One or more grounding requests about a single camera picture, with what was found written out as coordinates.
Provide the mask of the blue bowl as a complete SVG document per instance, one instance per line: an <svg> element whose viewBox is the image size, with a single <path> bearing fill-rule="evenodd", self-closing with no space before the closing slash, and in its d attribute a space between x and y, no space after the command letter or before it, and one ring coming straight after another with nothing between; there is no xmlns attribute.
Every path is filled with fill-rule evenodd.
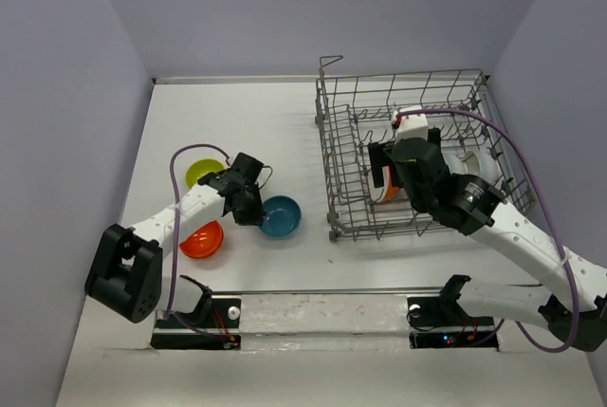
<svg viewBox="0 0 607 407"><path fill-rule="evenodd" d="M274 195L263 202L266 213L260 231L270 238L285 238L300 226L303 212L298 202L290 196Z"/></svg>

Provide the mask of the yellow striped bowl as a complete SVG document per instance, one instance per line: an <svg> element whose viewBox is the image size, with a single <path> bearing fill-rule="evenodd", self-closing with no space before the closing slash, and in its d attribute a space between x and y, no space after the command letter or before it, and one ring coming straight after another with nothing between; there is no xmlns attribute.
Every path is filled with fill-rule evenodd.
<svg viewBox="0 0 607 407"><path fill-rule="evenodd" d="M400 179L394 166L375 166L371 169L369 191L373 203L385 203L399 198L400 189Z"/></svg>

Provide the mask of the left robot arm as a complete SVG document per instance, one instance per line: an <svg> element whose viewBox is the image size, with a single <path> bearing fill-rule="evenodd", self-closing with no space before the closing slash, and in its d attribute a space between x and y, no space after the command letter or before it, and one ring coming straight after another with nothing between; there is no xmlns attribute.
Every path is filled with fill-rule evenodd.
<svg viewBox="0 0 607 407"><path fill-rule="evenodd" d="M265 211L258 177L264 163L240 153L229 168L197 180L176 203L130 227L113 224L102 234L87 275L85 294L138 324L163 312L202 327L212 312L212 291L163 263L199 228L230 215L239 226L259 227Z"/></svg>

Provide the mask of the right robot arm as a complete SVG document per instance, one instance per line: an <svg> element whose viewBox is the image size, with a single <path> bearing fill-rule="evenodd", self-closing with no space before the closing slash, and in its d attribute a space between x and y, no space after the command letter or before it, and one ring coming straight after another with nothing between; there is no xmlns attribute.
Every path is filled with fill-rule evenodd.
<svg viewBox="0 0 607 407"><path fill-rule="evenodd" d="M444 322L486 316L532 324L583 352L605 342L605 268L557 243L491 183L452 172L434 142L374 142L368 152L375 185L393 182L414 211L496 250L537 282L533 287L488 284L455 274L436 301Z"/></svg>

